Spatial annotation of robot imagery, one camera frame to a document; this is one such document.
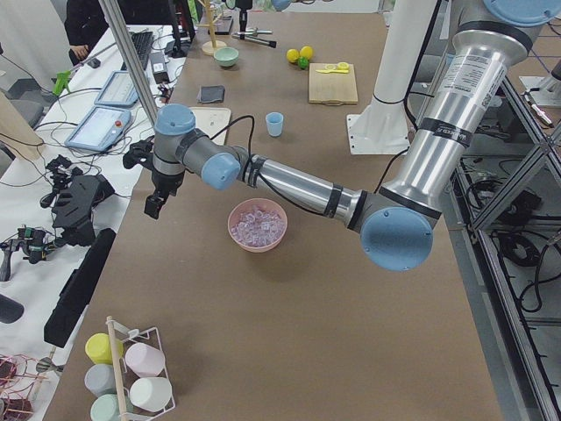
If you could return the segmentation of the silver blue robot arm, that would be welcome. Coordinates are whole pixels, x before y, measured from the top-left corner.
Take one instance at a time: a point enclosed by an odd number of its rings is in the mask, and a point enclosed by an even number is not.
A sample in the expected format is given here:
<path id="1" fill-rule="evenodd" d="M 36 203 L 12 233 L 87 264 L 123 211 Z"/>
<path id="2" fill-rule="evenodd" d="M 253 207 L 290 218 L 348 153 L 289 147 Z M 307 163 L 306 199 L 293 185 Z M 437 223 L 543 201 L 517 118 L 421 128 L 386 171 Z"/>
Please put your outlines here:
<path id="1" fill-rule="evenodd" d="M 220 146 L 196 128 L 191 109 L 169 104 L 159 110 L 154 140 L 132 144 L 123 158 L 126 168 L 141 165 L 151 172 L 154 192 L 146 214 L 159 216 L 186 172 L 218 190 L 236 181 L 264 185 L 306 211 L 344 221 L 378 266 L 419 266 L 432 248 L 438 198 L 492 97 L 508 69 L 527 58 L 542 26 L 560 12 L 557 1 L 471 1 L 459 8 L 453 59 L 392 181 L 372 193 L 352 191 L 242 147 Z"/>
<path id="2" fill-rule="evenodd" d="M 301 1 L 301 0 L 265 0 L 265 1 L 254 1 L 254 0 L 235 0 L 234 8 L 238 9 L 238 23 L 241 32 L 245 32 L 248 22 L 248 11 L 251 10 L 255 5 L 257 5 L 261 10 L 264 11 L 284 11 L 291 4 L 313 4 L 314 1 Z"/>

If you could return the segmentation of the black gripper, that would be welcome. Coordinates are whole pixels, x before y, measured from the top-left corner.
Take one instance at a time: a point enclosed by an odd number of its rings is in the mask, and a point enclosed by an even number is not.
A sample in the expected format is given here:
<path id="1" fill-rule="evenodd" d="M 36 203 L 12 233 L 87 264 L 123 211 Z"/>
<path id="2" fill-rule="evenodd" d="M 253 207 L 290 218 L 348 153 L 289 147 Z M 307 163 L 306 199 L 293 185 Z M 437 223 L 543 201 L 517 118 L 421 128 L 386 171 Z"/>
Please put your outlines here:
<path id="1" fill-rule="evenodd" d="M 176 196 L 182 185 L 185 168 L 176 161 L 159 157 L 154 137 L 129 145 L 123 157 L 123 165 L 126 169 L 131 169 L 137 164 L 151 172 L 154 185 L 154 192 L 146 198 L 144 213 L 150 218 L 159 218 L 167 199 Z"/>
<path id="2" fill-rule="evenodd" d="M 245 31 L 248 22 L 248 9 L 240 8 L 238 13 L 239 30 Z"/>

